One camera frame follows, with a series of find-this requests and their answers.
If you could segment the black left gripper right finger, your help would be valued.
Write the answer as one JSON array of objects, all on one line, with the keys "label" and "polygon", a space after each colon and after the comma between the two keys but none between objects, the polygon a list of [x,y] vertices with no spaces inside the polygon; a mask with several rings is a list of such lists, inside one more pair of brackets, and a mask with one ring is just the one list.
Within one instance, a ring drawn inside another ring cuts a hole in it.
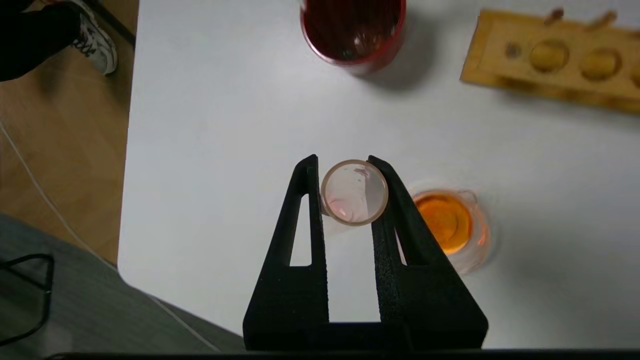
[{"label": "black left gripper right finger", "polygon": [[387,205],[371,225],[382,324],[400,326],[418,351],[480,349],[489,321],[419,214],[400,176],[370,155],[382,173]]}]

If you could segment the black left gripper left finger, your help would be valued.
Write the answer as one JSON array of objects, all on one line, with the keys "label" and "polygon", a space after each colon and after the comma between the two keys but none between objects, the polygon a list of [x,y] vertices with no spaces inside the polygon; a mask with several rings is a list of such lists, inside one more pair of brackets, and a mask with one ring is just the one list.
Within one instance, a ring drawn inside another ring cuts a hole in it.
[{"label": "black left gripper left finger", "polygon": [[[311,264],[291,266],[302,197],[308,197]],[[316,351],[329,324],[329,290],[318,157],[294,167],[270,245],[243,319],[248,351]]]}]

